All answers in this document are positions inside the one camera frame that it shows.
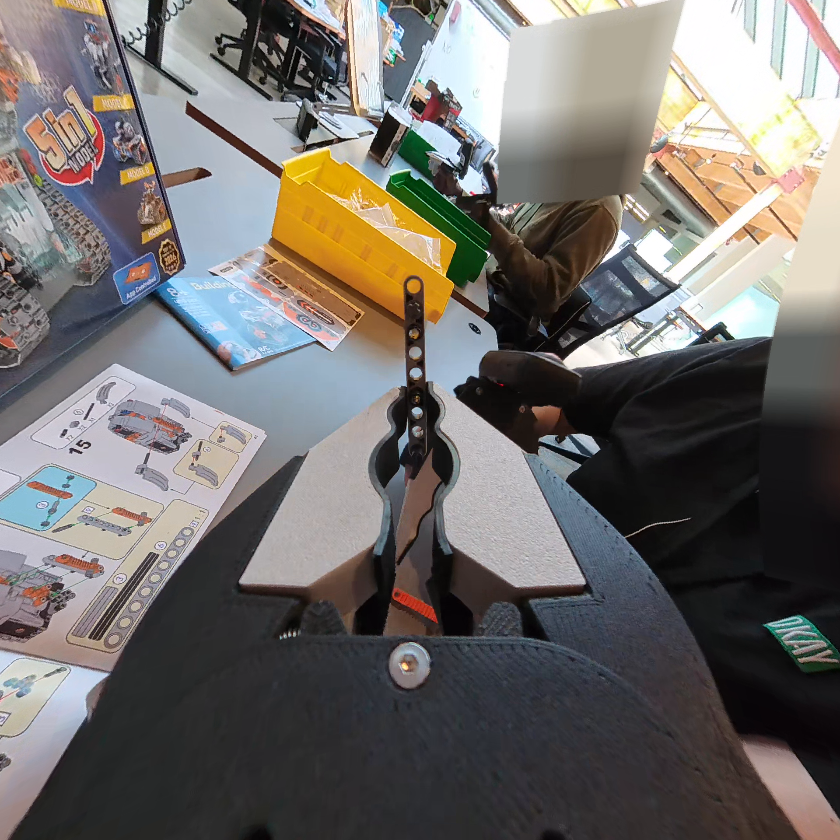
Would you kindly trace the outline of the open instruction booklet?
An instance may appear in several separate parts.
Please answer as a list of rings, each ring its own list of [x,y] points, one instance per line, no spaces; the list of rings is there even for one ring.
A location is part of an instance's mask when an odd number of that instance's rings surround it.
[[[119,364],[2,445],[2,738],[107,674],[266,432]]]

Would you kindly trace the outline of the black desktop stand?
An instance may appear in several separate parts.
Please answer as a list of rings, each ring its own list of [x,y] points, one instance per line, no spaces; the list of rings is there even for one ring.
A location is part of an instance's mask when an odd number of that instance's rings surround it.
[[[315,130],[325,130],[337,140],[356,140],[359,134],[341,118],[320,108],[320,103],[302,99],[298,103],[295,132],[299,140],[306,143]]]

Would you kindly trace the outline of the whiteboard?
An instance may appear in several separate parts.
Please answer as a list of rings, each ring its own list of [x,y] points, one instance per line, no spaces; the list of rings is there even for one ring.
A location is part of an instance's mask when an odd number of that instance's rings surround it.
[[[494,147],[501,131],[509,37],[475,3],[449,2],[417,70],[421,82],[449,89],[460,118]]]

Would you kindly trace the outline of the black mesh office chair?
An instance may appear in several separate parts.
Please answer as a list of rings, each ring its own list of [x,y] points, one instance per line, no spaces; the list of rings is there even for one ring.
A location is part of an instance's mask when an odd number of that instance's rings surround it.
[[[678,288],[678,283],[652,267],[635,247],[627,245],[585,278],[547,324],[528,329],[525,349],[553,353],[564,359]]]

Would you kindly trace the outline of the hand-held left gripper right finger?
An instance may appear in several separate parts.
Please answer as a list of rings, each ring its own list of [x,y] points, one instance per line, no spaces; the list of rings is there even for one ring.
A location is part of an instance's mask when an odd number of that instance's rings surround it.
[[[495,602],[582,594],[586,580],[525,452],[433,383],[440,433],[453,446],[442,500],[453,555],[449,590],[479,616]]]

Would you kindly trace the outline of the sticker sheet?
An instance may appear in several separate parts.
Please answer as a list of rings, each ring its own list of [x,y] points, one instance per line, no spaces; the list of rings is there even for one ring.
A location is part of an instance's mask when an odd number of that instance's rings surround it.
[[[266,304],[330,351],[364,317],[358,306],[269,244],[213,266],[209,273]]]

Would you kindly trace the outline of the orange toothed rack piece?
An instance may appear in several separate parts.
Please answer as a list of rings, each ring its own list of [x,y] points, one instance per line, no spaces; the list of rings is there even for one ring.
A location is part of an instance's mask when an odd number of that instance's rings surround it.
[[[392,603],[406,614],[429,625],[438,625],[438,618],[434,607],[423,599],[399,587],[392,589]]]

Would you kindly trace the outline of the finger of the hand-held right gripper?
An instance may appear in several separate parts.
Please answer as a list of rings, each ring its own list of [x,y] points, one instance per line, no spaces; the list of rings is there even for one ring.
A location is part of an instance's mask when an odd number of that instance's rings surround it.
[[[406,480],[402,510],[395,529],[395,563],[399,565],[417,539],[423,519],[434,506],[440,477],[434,459],[426,458],[412,478]]]

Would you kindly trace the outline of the long green plastic bin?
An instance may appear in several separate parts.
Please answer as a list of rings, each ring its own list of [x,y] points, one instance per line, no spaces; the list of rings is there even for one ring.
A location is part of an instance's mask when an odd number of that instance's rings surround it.
[[[409,171],[392,173],[386,191],[455,243],[447,278],[459,288],[475,282],[487,262],[488,232],[432,185]]]

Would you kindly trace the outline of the dark cube box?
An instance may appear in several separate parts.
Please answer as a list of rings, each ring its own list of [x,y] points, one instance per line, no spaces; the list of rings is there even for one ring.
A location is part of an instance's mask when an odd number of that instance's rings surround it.
[[[387,168],[400,150],[413,123],[412,114],[401,105],[392,102],[371,142],[369,156],[377,164]]]

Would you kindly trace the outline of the blue robot kit box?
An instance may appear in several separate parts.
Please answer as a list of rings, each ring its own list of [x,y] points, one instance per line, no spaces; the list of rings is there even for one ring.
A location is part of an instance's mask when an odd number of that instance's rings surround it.
[[[1,395],[183,270],[108,2],[1,2]]]

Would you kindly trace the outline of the upright cardboard board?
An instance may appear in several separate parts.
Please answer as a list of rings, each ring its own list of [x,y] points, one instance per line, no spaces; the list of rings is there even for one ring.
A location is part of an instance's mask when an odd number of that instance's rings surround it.
[[[345,9],[350,99],[357,116],[380,122],[385,115],[382,32],[376,1],[348,1]]]

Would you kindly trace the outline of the yellow plastic bin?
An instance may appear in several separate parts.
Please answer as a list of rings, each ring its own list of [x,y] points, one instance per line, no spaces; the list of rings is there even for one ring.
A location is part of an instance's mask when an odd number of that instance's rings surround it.
[[[439,245],[431,265],[363,217],[361,210],[392,213],[399,234],[420,235]],[[425,288],[426,320],[436,323],[454,291],[447,278],[454,241],[329,149],[283,162],[271,235],[396,316],[404,314],[403,284],[418,276]]]

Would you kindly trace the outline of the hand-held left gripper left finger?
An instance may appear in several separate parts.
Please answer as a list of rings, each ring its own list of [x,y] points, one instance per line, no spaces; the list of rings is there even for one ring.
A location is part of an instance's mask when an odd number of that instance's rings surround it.
[[[239,579],[244,591],[328,601],[344,616],[377,593],[402,404],[402,388],[392,388],[308,451]]]

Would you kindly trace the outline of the short green plastic bin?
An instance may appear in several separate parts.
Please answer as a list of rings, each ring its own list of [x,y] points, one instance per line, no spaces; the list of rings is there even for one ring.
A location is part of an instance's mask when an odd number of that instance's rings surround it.
[[[469,168],[475,144],[432,123],[418,123],[408,130],[397,153],[429,181],[442,168],[463,177]]]

